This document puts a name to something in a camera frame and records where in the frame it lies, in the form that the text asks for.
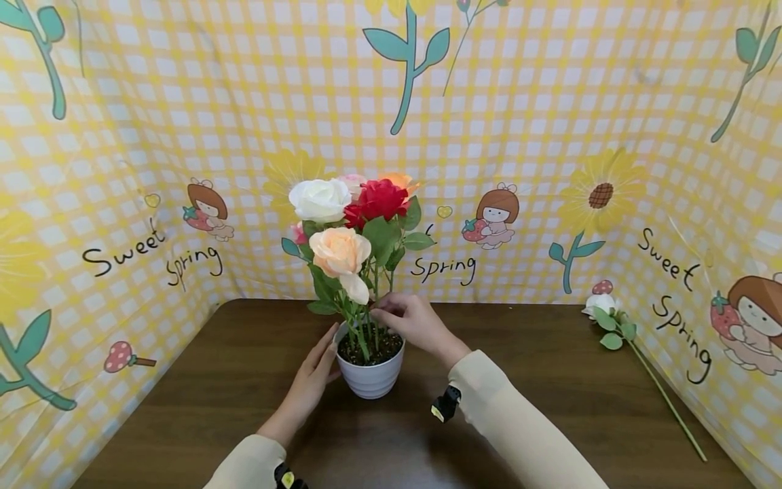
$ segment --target peach rose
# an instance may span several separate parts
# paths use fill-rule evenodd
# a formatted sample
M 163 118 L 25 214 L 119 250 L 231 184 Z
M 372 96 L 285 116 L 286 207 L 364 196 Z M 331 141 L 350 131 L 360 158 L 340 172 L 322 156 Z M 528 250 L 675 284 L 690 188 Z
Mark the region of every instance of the peach rose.
M 408 197 L 407 199 L 405 199 L 405 202 L 407 202 L 407 200 L 413 196 L 413 194 L 418 189 L 418 187 L 421 186 L 420 183 L 417 183 L 415 185 L 410 185 L 413 182 L 413 178 L 410 175 L 404 173 L 391 172 L 391 173 L 384 173 L 378 176 L 378 180 L 384 180 L 384 179 L 390 180 L 391 183 L 393 183 L 400 189 L 407 190 Z
M 310 248 L 315 255 L 313 263 L 326 276 L 339 279 L 351 300 L 362 305 L 369 302 L 369 288 L 358 275 L 372 252 L 368 239 L 354 229 L 329 228 L 310 237 Z

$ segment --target cartoon mushroom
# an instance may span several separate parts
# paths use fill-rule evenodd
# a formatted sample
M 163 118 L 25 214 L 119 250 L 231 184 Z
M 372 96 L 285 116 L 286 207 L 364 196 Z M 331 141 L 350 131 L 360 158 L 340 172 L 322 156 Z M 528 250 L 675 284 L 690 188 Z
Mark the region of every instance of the cartoon mushroom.
M 592 294 L 611 293 L 614 291 L 614 284 L 610 280 L 601 280 L 592 287 Z
M 109 349 L 109 357 L 103 363 L 103 370 L 106 370 L 108 373 L 117 373 L 131 365 L 154 367 L 156 364 L 157 360 L 139 358 L 134 355 L 133 348 L 127 341 L 117 341 Z

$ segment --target yellow checkered backdrop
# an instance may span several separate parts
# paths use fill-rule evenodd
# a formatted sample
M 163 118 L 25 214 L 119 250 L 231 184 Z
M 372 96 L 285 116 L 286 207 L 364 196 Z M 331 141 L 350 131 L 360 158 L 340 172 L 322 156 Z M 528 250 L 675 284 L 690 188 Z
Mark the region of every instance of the yellow checkered backdrop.
M 766 0 L 0 0 L 0 487 L 69 487 L 219 304 L 311 298 L 288 189 L 381 171 L 422 183 L 437 241 L 400 288 L 610 291 L 782 486 L 781 24 Z

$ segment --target beige sleeve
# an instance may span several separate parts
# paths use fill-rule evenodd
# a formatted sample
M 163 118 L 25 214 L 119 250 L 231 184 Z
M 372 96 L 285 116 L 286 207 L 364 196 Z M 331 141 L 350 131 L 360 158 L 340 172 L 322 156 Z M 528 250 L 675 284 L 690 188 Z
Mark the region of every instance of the beige sleeve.
M 261 435 L 250 435 L 228 454 L 204 489 L 275 489 L 274 469 L 285 449 Z
M 482 351 L 450 371 L 459 406 L 527 489 L 608 489 L 565 435 L 513 387 Z

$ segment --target wooden table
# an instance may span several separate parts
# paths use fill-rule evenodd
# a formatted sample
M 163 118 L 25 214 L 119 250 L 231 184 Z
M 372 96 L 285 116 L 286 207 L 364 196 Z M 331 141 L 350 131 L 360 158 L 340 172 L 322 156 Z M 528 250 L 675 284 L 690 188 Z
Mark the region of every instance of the wooden table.
M 328 328 L 304 302 L 236 300 L 207 322 L 75 484 L 77 489 L 198 489 L 274 411 Z M 612 489 L 743 489 L 750 483 L 678 399 L 709 458 L 699 460 L 629 349 L 608 352 L 559 305 L 436 304 L 485 351 Z M 391 393 L 363 401 L 339 380 L 289 449 L 313 489 L 519 487 L 461 415 L 430 413 L 446 372 L 410 347 Z

